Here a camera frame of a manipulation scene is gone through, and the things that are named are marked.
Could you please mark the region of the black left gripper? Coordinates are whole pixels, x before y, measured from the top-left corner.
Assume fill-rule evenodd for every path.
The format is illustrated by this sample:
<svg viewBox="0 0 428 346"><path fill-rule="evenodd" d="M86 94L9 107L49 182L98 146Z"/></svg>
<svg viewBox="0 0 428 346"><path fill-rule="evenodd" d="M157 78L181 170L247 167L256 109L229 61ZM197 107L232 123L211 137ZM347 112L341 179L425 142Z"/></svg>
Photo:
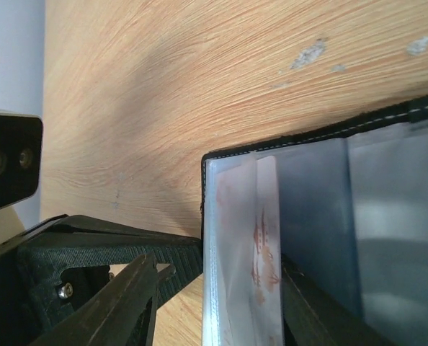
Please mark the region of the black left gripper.
<svg viewBox="0 0 428 346"><path fill-rule="evenodd" d="M86 216L57 216L0 245L0 345L28 345L111 281L110 267L153 254L202 269L198 238Z"/></svg>

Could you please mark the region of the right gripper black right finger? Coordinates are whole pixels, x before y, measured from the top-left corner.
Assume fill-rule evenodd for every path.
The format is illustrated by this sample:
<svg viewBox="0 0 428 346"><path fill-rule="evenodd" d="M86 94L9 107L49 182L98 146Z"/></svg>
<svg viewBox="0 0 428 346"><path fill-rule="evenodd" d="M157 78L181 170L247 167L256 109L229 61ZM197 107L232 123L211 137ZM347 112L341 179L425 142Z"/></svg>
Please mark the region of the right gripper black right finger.
<svg viewBox="0 0 428 346"><path fill-rule="evenodd" d="M281 256L285 345L392 345Z"/></svg>

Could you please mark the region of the black leather card holder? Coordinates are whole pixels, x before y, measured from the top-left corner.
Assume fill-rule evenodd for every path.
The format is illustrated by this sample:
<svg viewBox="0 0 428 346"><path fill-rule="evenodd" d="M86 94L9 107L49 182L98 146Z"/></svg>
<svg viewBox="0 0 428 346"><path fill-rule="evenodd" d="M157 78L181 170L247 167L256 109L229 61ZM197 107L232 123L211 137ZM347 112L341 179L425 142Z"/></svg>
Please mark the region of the black leather card holder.
<svg viewBox="0 0 428 346"><path fill-rule="evenodd" d="M284 254L392 345L428 345L428 95L203 156L202 343L218 326L217 175L274 156Z"/></svg>

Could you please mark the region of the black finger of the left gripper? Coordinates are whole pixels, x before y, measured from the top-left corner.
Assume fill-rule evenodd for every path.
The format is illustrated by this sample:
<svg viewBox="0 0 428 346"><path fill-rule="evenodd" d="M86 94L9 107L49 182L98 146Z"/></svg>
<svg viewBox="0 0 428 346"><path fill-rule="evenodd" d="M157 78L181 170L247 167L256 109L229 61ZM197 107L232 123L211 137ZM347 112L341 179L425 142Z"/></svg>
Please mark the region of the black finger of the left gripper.
<svg viewBox="0 0 428 346"><path fill-rule="evenodd" d="M158 308L161 308L201 274L202 269L200 268L195 271L172 270L169 275L158 282Z"/></svg>

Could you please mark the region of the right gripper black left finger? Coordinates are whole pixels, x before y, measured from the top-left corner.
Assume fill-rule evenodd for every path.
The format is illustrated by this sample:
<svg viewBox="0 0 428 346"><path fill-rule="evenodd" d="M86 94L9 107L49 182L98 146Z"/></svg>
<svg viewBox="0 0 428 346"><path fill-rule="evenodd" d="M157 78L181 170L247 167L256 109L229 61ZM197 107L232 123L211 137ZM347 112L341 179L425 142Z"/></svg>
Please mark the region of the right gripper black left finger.
<svg viewBox="0 0 428 346"><path fill-rule="evenodd" d="M33 345L152 345L159 284L176 272L153 254L138 256L78 311Z"/></svg>

